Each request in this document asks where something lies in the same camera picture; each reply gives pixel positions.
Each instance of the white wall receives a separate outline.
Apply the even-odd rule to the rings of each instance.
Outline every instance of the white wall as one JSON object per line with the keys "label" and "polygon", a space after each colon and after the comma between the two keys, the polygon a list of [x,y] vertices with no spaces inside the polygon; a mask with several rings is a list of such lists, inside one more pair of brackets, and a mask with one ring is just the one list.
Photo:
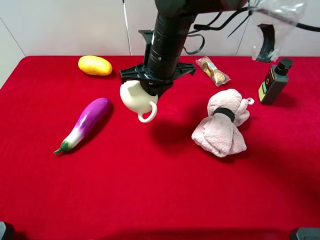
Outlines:
{"label": "white wall", "polygon": [[1,0],[0,17],[29,55],[129,55],[122,0]]}
{"label": "white wall", "polygon": [[[157,8],[154,0],[125,0],[125,8],[128,21],[128,32],[131,44],[132,55],[143,55],[146,43],[138,30],[153,29],[156,23]],[[212,26],[218,27],[233,12],[224,12],[219,20]],[[232,36],[227,36],[245,19],[247,13],[238,15],[223,30],[220,31],[202,31],[205,37],[205,46],[197,55],[230,55],[235,56],[240,45],[241,38],[245,31],[247,23],[244,23]],[[208,24],[217,13],[200,14],[196,20],[196,24]],[[189,52],[197,50],[201,45],[201,37],[188,37],[185,47]]]}
{"label": "white wall", "polygon": [[[320,27],[320,0],[308,0],[301,23]],[[251,56],[252,46],[260,40],[253,18],[250,19],[239,47],[238,56]],[[320,56],[320,32],[295,28],[286,38],[281,56]]]}
{"label": "white wall", "polygon": [[24,56],[0,19],[0,88]]}

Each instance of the bottle cap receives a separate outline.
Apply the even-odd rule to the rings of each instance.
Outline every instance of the bottle cap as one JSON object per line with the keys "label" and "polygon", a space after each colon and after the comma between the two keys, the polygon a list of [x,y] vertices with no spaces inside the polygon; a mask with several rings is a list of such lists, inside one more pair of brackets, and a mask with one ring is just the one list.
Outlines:
{"label": "bottle cap", "polygon": [[275,67],[274,72],[278,75],[285,76],[288,74],[294,62],[289,58],[283,58]]}

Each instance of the white teapot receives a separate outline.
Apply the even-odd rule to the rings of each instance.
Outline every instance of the white teapot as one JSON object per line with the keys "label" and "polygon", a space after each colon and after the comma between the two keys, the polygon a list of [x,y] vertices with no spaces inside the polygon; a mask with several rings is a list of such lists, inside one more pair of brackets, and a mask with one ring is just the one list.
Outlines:
{"label": "white teapot", "polygon": [[[158,95],[149,95],[138,80],[128,80],[123,83],[120,87],[120,97],[128,109],[138,114],[140,122],[149,123],[155,118]],[[150,116],[143,118],[143,114],[148,112],[151,112]]]}

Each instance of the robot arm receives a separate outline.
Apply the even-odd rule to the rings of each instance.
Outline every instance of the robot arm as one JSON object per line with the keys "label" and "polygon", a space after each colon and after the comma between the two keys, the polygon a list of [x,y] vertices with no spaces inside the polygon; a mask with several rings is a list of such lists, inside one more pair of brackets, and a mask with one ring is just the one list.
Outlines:
{"label": "robot arm", "polygon": [[159,97],[173,81],[193,74],[193,64],[180,63],[189,29],[198,14],[232,11],[242,8],[247,0],[155,0],[158,15],[154,31],[139,31],[146,41],[144,62],[120,71],[122,83],[139,80],[150,95]]}

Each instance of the plastic bag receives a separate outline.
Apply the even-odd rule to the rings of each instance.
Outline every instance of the plastic bag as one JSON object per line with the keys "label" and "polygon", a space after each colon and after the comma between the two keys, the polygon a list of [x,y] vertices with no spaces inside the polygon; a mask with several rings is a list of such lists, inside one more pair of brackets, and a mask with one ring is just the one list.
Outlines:
{"label": "plastic bag", "polygon": [[256,0],[249,6],[259,35],[252,58],[261,62],[276,61],[288,35],[304,16],[305,0]]}
{"label": "plastic bag", "polygon": [[204,56],[195,61],[196,64],[209,76],[209,78],[214,81],[215,85],[218,87],[222,84],[229,82],[231,79],[228,75],[220,71],[209,57]]}

